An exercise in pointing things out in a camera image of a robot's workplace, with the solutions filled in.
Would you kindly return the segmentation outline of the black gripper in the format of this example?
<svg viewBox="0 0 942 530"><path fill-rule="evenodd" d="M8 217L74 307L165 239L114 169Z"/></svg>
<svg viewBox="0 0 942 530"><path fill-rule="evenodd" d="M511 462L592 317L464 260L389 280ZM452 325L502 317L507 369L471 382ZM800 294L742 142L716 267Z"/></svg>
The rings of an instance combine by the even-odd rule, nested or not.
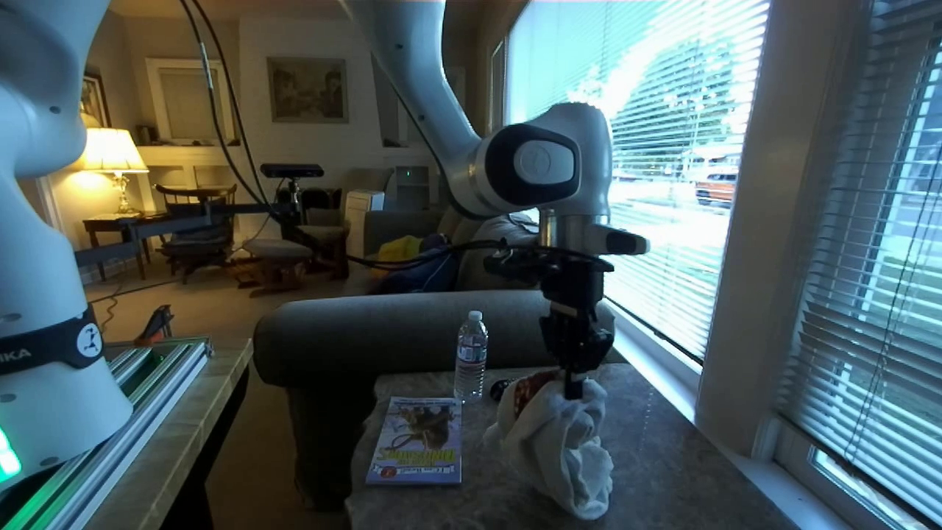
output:
<svg viewBox="0 0 942 530"><path fill-rule="evenodd" d="M582 370L595 370L613 348L613 325L601 316L610 261L589 254L554 251L541 278L548 313L541 338L560 370L561 398L582 398Z"/></svg>

